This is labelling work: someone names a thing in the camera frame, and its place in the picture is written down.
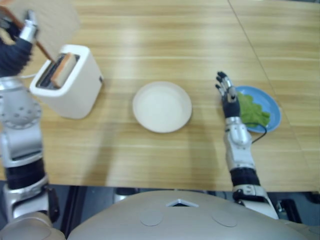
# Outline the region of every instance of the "black cable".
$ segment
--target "black cable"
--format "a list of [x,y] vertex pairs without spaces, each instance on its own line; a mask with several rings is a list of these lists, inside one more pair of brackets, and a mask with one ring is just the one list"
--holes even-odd
[[7,214],[4,210],[4,190],[1,188],[0,190],[0,215],[3,217],[3,219],[7,222]]
[[244,123],[244,124],[245,124],[245,125],[249,125],[249,124],[259,125],[259,126],[263,127],[263,129],[264,129],[264,133],[263,133],[260,137],[258,137],[257,139],[253,140],[253,141],[252,141],[252,144],[254,144],[256,141],[262,139],[262,138],[267,134],[267,132],[268,132],[267,128],[266,128],[265,126],[263,126],[262,124],[258,123],[258,122],[246,122],[246,123]]

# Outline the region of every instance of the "robot finger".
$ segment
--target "robot finger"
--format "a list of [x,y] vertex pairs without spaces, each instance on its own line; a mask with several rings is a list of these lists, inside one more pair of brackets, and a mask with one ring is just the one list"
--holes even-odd
[[222,78],[219,77],[219,76],[217,76],[217,77],[216,77],[216,80],[220,83],[220,87],[222,88],[223,92],[226,93],[228,88],[225,86]]
[[221,88],[221,86],[219,86],[218,84],[215,85],[216,89],[219,90],[221,97],[224,97],[226,92]]

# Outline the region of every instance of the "wood grain surface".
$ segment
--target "wood grain surface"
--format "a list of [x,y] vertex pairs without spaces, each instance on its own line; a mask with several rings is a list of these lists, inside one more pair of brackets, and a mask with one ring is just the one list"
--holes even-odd
[[[267,191],[318,189],[314,130],[319,118],[312,110],[316,106],[309,109],[308,104],[317,97],[310,92],[312,81],[313,90],[317,88],[316,70],[309,73],[311,65],[307,63],[290,64],[295,57],[285,54],[319,61],[313,41],[299,42],[303,40],[301,28],[309,36],[316,36],[319,29],[287,27],[281,22],[278,27],[266,27],[263,18],[259,21],[264,14],[290,12],[291,3],[281,2],[279,8],[278,1],[262,2],[257,14],[255,2],[241,7],[227,0],[73,3],[82,28],[71,43],[91,49],[105,84],[92,112],[82,120],[62,118],[41,104],[44,160],[51,183],[230,191],[225,123],[214,87],[217,71],[225,71],[234,84],[260,88],[280,105],[283,118],[279,128],[252,146],[262,185]],[[303,19],[307,24],[317,20],[316,11],[306,5],[301,3],[297,19],[288,13],[291,21]],[[273,17],[275,23],[283,21],[277,20],[277,15],[269,18]],[[291,30],[296,36],[288,38],[290,46],[281,30]],[[277,50],[281,46],[285,56]],[[44,60],[36,49],[24,74],[38,71]],[[298,76],[291,78],[296,73],[306,74],[305,85]],[[178,84],[190,95],[192,118],[181,130],[152,133],[135,120],[132,99],[139,88],[154,81]],[[303,111],[311,116],[302,116]]]

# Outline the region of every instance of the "silver metal joint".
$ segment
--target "silver metal joint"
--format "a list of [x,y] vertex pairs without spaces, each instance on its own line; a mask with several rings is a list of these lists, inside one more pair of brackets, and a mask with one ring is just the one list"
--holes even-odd
[[242,120],[239,116],[232,116],[225,119],[225,124],[232,125],[232,124],[242,124]]

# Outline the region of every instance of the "blue plate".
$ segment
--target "blue plate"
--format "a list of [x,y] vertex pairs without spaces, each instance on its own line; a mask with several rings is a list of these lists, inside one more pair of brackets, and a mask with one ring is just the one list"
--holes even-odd
[[[268,132],[275,130],[281,123],[281,112],[276,101],[267,93],[253,86],[238,86],[236,90],[244,95],[251,95],[255,104],[262,106],[262,111],[270,113],[270,122],[266,126]],[[264,133],[261,126],[247,127],[249,131],[255,133]]]

